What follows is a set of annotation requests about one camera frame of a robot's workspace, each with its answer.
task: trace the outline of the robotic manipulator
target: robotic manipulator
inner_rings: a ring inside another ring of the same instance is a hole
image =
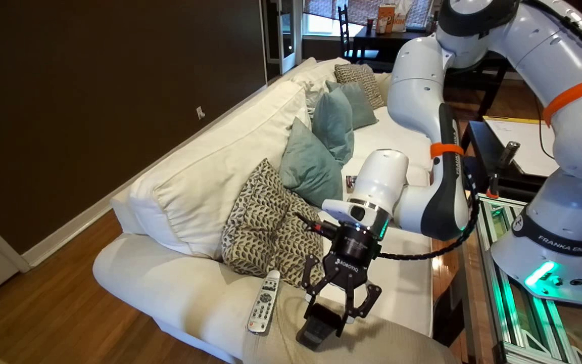
[[[339,225],[304,220],[331,241],[331,250],[316,284],[308,271],[318,261],[304,264],[311,301],[301,344],[316,347],[329,333],[339,335],[347,317],[368,316],[382,290],[368,284],[365,271],[383,256],[380,241],[390,223],[439,241],[460,241],[473,228],[476,204],[463,190],[443,80],[446,68],[473,67],[489,50],[502,54],[546,108],[559,166],[489,252],[533,297],[582,305],[582,15],[563,0],[443,0],[437,32],[397,50],[387,93],[392,120],[432,142],[431,186],[406,185],[406,156],[377,150],[347,201],[323,202]],[[328,284],[346,292],[342,316],[315,301]],[[368,297],[354,307],[360,285],[368,285]]]

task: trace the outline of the cable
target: cable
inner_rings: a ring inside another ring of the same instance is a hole
[[[531,102],[533,102],[533,108],[535,108],[535,114],[537,114],[537,146],[540,146],[540,150],[550,157],[550,160],[555,160],[547,150],[546,150],[546,143],[544,143],[544,139],[542,139],[542,108],[540,108],[540,104],[537,104],[537,100],[535,97],[531,97]]]
[[[468,185],[470,185],[470,196],[468,196],[468,204],[470,204],[470,218],[468,218],[468,225],[464,227],[464,230],[456,237],[456,241],[452,241],[449,247],[445,249],[439,249],[439,250],[431,250],[431,252],[423,252],[423,255],[390,255],[390,252],[380,252],[377,256],[383,256],[383,259],[393,259],[393,261],[425,261],[425,259],[435,259],[439,255],[445,255],[449,250],[455,250],[456,247],[460,247],[468,235],[473,232],[474,228],[474,223],[476,223],[476,215],[478,215],[478,202],[476,202],[476,185],[473,180],[470,174],[466,174],[468,179]]]

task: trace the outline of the wall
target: wall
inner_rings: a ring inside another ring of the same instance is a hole
[[[29,250],[262,79],[256,0],[0,0],[0,235]]]

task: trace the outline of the cushion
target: cushion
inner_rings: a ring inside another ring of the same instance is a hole
[[[312,134],[346,166],[354,151],[352,108],[342,89],[325,93],[312,114]]]
[[[235,196],[262,157],[278,168],[295,120],[308,124],[298,84],[260,89],[137,176],[132,216],[168,249],[218,259]]]
[[[344,198],[339,162],[301,121],[292,124],[278,174],[285,189],[312,206]]]
[[[350,64],[350,61],[329,58],[316,62],[312,56],[308,56],[288,71],[288,79],[304,89],[308,115],[312,115],[318,97],[329,91],[328,82],[335,82],[335,64]]]
[[[387,104],[387,93],[392,88],[392,73],[373,73],[373,79],[375,79],[382,100],[386,100]]]
[[[337,82],[360,82],[369,100],[372,109],[386,105],[382,89],[373,79],[373,71],[368,64],[335,64],[334,73]]]
[[[375,124],[372,104],[360,82],[335,82],[334,89],[342,89],[352,108],[352,128],[360,129]]]
[[[321,256],[321,237],[307,230],[295,212],[316,220],[316,212],[291,194],[269,160],[243,185],[221,228],[221,261],[244,276],[264,277],[278,270],[283,282],[301,285],[307,255]]]

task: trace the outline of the throw pillow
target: throw pillow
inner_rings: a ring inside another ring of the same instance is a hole
[[[335,58],[328,58],[328,61],[318,61],[318,64],[323,67],[323,71],[325,71],[325,80],[328,82],[337,82],[337,79],[335,79],[335,67],[337,64],[352,64],[347,58],[342,58],[342,56],[335,56]]]
[[[285,189],[292,190],[312,206],[321,206],[325,198],[344,198],[337,160],[296,120],[292,121],[278,174]]]
[[[354,153],[352,105],[342,89],[325,93],[312,114],[312,134],[346,166]]]
[[[298,67],[291,68],[288,76],[292,82],[304,89],[307,112],[311,118],[318,97],[328,91],[323,67],[308,56]]]
[[[308,232],[292,212],[316,212],[291,194],[269,160],[243,185],[221,228],[221,261],[236,274],[264,277],[278,270],[283,282],[301,284],[307,255],[321,256],[321,237]]]
[[[372,104],[360,82],[335,82],[334,89],[342,89],[352,108],[352,128],[360,129],[375,124]]]
[[[337,82],[360,82],[373,109],[386,105],[382,91],[373,79],[373,71],[368,64],[335,64]]]
[[[387,93],[392,88],[392,73],[373,73],[373,79],[375,79],[382,100],[387,100]]]

